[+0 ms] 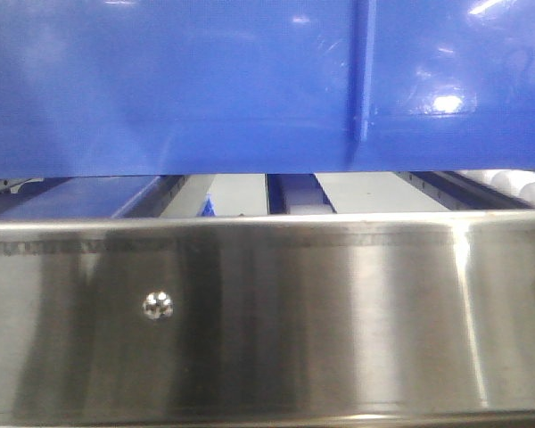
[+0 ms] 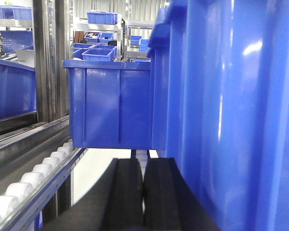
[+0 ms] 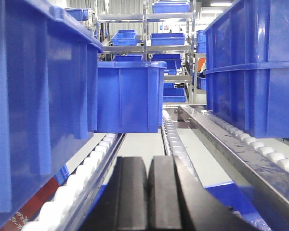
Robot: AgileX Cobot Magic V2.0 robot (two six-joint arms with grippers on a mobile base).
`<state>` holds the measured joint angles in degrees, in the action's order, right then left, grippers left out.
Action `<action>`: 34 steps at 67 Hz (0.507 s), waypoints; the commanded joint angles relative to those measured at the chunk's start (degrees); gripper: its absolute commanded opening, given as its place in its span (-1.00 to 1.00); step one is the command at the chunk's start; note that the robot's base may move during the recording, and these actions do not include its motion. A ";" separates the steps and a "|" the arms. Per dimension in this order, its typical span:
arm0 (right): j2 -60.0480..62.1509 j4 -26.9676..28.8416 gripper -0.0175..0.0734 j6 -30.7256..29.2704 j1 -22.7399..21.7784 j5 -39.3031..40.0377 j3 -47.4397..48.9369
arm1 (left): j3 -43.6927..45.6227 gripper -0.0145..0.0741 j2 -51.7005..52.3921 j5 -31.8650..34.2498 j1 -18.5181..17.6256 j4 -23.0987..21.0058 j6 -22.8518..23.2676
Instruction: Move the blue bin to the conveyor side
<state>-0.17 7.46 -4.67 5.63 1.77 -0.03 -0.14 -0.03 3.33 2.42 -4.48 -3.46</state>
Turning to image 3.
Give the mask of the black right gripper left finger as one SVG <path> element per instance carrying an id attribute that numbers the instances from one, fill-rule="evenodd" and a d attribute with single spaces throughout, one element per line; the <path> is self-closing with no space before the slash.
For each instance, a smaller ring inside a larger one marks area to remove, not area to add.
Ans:
<path id="1" fill-rule="evenodd" d="M 147 230 L 147 176 L 141 157 L 118 157 L 114 171 L 82 231 Z"/>

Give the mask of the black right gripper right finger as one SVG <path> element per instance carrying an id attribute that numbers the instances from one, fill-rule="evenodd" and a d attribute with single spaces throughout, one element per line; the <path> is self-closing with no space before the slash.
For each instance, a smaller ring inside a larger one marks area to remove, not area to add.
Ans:
<path id="1" fill-rule="evenodd" d="M 150 231 L 255 231 L 216 200 L 178 158 L 155 156 L 148 177 Z"/>

